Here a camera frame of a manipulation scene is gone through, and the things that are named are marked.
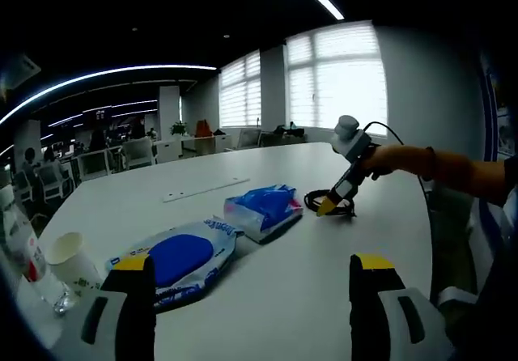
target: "desk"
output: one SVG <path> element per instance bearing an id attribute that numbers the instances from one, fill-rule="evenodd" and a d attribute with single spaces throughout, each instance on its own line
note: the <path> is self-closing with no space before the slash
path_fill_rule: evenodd
<path id="1" fill-rule="evenodd" d="M 46 249 L 68 231 L 80 231 L 103 268 L 108 257 L 147 236 L 221 216 L 226 197 L 285 183 L 302 199 L 310 190 L 330 188 L 348 165 L 329 144 L 308 143 L 208 155 L 89 180 L 54 215 L 40 243 Z M 234 176 L 250 181 L 162 203 L 168 191 Z M 365 180 L 355 203 L 358 217 L 352 222 L 318 219 L 305 210 L 286 235 L 231 267 L 205 299 L 159 314 L 155 359 L 348 359 L 350 255 L 383 255 L 406 286 L 424 295 L 430 294 L 432 265 L 427 207 L 414 176 L 395 172 Z"/>

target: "potted plant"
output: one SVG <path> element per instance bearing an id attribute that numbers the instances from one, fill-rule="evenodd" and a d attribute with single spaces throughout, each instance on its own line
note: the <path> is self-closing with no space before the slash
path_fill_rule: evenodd
<path id="1" fill-rule="evenodd" d="M 178 134 L 180 136 L 183 136 L 187 130 L 185 128 L 185 122 L 178 121 L 175 123 L 175 125 L 171 126 L 171 134 L 174 136 L 175 134 Z"/>

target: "paper cup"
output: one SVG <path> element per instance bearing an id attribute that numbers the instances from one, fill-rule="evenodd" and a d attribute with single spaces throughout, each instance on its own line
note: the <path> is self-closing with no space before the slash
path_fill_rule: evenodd
<path id="1" fill-rule="evenodd" d="M 45 260 L 54 275 L 78 296 L 100 289 L 102 279 L 84 251 L 80 233 L 67 233 L 55 240 L 45 253 Z"/>

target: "wet wipes package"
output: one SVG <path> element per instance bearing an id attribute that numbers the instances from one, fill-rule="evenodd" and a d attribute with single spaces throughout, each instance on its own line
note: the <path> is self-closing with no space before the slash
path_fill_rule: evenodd
<path id="1" fill-rule="evenodd" d="M 174 227 L 134 245 L 106 261 L 106 269 L 140 255 L 155 264 L 155 308 L 174 308 L 202 297 L 234 253 L 243 230 L 213 218 Z"/>
<path id="2" fill-rule="evenodd" d="M 285 231 L 303 213 L 295 199 L 295 189 L 288 185 L 272 185 L 230 197 L 223 210 L 227 222 L 242 227 L 247 237 L 260 244 Z"/>

